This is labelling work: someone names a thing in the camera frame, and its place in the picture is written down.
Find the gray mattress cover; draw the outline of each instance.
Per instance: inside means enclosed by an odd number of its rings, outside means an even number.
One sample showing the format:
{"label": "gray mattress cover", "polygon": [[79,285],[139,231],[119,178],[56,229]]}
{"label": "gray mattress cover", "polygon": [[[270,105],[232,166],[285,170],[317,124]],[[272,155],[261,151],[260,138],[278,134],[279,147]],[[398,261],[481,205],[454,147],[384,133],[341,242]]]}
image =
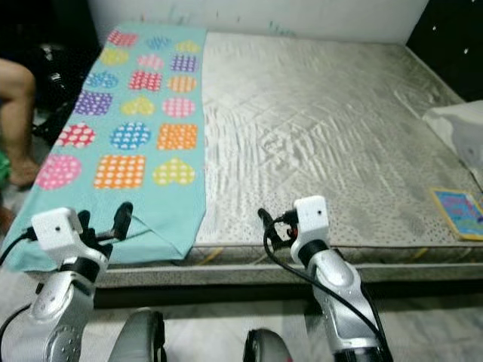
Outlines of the gray mattress cover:
{"label": "gray mattress cover", "polygon": [[483,261],[483,243],[458,241],[429,196],[478,192],[420,119],[461,99],[406,48],[210,32],[202,81],[206,215],[186,259],[148,274],[271,268],[258,207],[279,214],[314,194],[328,199],[331,245],[355,264]]}

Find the black cable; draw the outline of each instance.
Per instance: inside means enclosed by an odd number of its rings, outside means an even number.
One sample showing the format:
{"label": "black cable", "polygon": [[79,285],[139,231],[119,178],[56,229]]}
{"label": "black cable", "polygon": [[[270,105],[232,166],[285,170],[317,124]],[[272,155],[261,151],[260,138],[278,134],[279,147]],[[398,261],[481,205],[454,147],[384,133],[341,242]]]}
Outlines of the black cable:
{"label": "black cable", "polygon": [[10,317],[7,318],[5,322],[3,322],[2,326],[0,327],[0,362],[3,361],[2,359],[2,340],[3,340],[3,335],[5,334],[5,331],[8,328],[8,325],[23,311],[26,311],[28,308],[30,308],[30,304],[24,305],[22,308],[17,309]]}
{"label": "black cable", "polygon": [[332,298],[334,298],[335,300],[337,300],[340,304],[344,305],[345,307],[347,307],[352,313],[354,313],[355,315],[357,315],[367,326],[368,328],[372,331],[372,333],[374,333],[374,335],[376,336],[376,338],[379,340],[380,344],[381,344],[381,347],[383,349],[383,353],[385,355],[385,360],[388,361],[388,362],[392,362],[392,355],[391,355],[391,352],[389,351],[389,346],[387,345],[387,341],[386,341],[386,338],[383,334],[383,332],[381,332],[383,329],[382,329],[382,325],[380,325],[380,321],[378,320],[378,318],[376,318],[376,322],[378,324],[378,327],[379,329],[374,326],[374,323],[372,323],[365,315],[363,315],[356,307],[354,307],[350,302],[347,302],[343,297],[337,295],[335,292],[333,292],[332,290],[330,290],[329,288],[325,287],[324,285],[322,285],[321,283],[319,283],[316,279],[308,276],[307,274],[305,273],[302,273],[301,271],[298,271],[296,270],[295,268],[292,268],[291,266],[289,266],[288,264],[286,264],[285,262],[282,262],[277,256],[275,256],[275,254],[270,250],[269,248],[269,242],[268,242],[268,234],[269,234],[269,230],[271,228],[274,228],[275,227],[275,224],[277,222],[284,222],[283,218],[281,217],[278,217],[276,219],[274,219],[266,228],[265,228],[265,232],[263,233],[263,247],[265,248],[265,252],[266,254],[268,255],[268,257],[277,265],[281,266],[283,269],[287,270],[288,272],[292,273],[292,274],[295,274],[297,277],[305,280],[306,282],[310,283],[311,285],[319,288],[322,292],[328,294],[329,296],[331,296]]}
{"label": "black cable", "polygon": [[15,247],[15,245],[17,245],[23,239],[27,239],[28,237],[29,237],[29,235],[26,232],[24,232],[21,236],[16,238],[14,241],[11,242],[10,245],[7,246],[7,249],[5,249],[2,256],[0,256],[0,266],[3,265],[3,262],[5,261],[5,259],[7,259],[8,254],[12,251],[12,249]]}

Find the black wall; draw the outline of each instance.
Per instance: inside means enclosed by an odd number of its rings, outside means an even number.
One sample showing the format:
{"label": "black wall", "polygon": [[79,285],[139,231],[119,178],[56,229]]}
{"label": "black wall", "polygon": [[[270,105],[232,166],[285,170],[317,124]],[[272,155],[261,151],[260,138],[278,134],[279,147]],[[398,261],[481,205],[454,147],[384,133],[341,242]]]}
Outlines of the black wall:
{"label": "black wall", "polygon": [[463,99],[483,100],[483,0],[430,0],[407,46]]}

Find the floor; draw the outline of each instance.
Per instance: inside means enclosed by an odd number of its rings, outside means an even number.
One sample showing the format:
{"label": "floor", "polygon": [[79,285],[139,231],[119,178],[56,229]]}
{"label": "floor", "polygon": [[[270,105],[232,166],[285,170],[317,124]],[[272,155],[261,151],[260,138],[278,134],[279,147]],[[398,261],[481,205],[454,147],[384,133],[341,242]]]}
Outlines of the floor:
{"label": "floor", "polygon": [[[0,270],[0,321],[32,300],[35,286],[26,275]],[[284,338],[295,361],[330,361],[319,316],[304,314],[308,304],[294,300],[159,308],[165,316],[168,360],[241,361],[247,332],[265,327]],[[387,299],[377,304],[396,361],[483,360],[483,294]],[[81,360],[106,362],[133,311],[94,311],[85,329]],[[9,343],[7,338],[4,348]]]}

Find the orange square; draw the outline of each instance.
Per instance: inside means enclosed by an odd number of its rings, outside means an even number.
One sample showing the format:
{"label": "orange square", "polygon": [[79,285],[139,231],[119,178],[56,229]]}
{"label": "orange square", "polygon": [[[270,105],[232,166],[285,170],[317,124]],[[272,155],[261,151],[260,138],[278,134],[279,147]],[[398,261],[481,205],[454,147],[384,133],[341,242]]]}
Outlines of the orange square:
{"label": "orange square", "polygon": [[141,187],[145,165],[145,156],[103,156],[97,165],[94,188],[134,189]]}
{"label": "orange square", "polygon": [[158,149],[194,149],[196,124],[163,124],[159,129]]}

